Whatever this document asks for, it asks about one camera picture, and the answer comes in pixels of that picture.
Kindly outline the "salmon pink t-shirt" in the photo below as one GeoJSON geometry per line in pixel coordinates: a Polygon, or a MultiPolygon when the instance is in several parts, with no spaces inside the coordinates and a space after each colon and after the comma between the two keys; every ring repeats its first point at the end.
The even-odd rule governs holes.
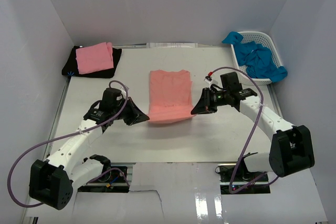
{"type": "Polygon", "coordinates": [[[149,80],[149,122],[170,124],[191,119],[192,81],[190,72],[155,70],[149,80]]]}

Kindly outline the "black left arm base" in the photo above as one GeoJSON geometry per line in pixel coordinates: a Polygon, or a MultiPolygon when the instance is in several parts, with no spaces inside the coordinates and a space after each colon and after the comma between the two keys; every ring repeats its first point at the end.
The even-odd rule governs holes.
{"type": "Polygon", "coordinates": [[[78,189],[82,193],[128,193],[131,184],[132,166],[111,166],[113,170],[104,174],[101,178],[88,183],[78,189]]]}

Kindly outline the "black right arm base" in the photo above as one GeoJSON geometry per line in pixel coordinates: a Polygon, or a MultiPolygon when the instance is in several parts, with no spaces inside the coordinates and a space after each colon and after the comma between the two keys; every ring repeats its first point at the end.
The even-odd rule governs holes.
{"type": "MultiPolygon", "coordinates": [[[[215,168],[215,173],[220,176],[220,192],[222,195],[229,195],[229,182],[234,170],[234,163],[220,164],[215,168]]],[[[243,187],[245,184],[248,184],[250,181],[255,179],[261,174],[261,172],[256,173],[243,173],[241,169],[239,169],[235,175],[232,184],[232,191],[236,191],[243,187]]],[[[270,186],[268,185],[269,178],[268,175],[264,175],[259,180],[249,185],[242,191],[238,192],[238,194],[269,194],[270,186]]]]}

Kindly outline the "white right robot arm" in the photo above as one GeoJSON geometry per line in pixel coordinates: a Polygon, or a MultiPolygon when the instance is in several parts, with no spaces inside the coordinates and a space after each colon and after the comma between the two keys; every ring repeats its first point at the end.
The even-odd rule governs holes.
{"type": "Polygon", "coordinates": [[[256,172],[273,172],[286,177],[315,165],[311,134],[306,126],[295,126],[262,105],[254,90],[242,87],[237,73],[221,75],[221,82],[221,89],[210,86],[202,90],[191,114],[212,114],[219,106],[229,105],[251,119],[271,143],[269,152],[242,156],[237,168],[241,180],[250,181],[256,172]]]}

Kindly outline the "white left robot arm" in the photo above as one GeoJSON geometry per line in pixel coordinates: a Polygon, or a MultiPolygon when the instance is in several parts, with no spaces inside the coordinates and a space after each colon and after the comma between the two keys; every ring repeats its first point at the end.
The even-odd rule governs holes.
{"type": "Polygon", "coordinates": [[[106,88],[102,99],[93,103],[84,115],[76,135],[44,161],[36,160],[32,164],[29,196],[62,210],[81,186],[95,180],[108,180],[111,161],[97,154],[85,158],[84,154],[115,120],[123,120],[131,126],[145,122],[149,117],[131,98],[125,98],[121,90],[106,88]]]}

